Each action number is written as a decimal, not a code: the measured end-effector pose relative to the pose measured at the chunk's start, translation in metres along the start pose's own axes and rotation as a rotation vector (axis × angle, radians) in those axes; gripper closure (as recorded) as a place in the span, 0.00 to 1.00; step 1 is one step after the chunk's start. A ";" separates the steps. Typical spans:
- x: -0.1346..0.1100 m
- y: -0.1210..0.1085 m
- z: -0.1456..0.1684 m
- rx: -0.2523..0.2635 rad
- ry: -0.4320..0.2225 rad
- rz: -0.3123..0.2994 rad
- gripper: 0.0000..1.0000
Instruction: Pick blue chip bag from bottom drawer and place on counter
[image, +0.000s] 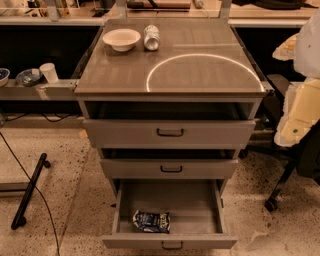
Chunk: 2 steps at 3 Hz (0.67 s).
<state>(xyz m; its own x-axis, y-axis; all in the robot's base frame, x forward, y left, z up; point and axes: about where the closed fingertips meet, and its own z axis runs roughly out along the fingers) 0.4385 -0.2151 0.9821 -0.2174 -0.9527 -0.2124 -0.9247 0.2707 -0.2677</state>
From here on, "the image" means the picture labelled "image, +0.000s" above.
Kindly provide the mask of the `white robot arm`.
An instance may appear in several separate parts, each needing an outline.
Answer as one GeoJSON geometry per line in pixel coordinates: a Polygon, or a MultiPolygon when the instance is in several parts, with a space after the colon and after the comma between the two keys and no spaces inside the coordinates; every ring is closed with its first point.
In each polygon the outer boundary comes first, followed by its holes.
{"type": "Polygon", "coordinates": [[[277,145],[291,147],[320,120],[320,10],[278,46],[272,57],[293,60],[294,70],[305,77],[304,82],[290,85],[286,91],[284,114],[274,137],[277,145]]]}

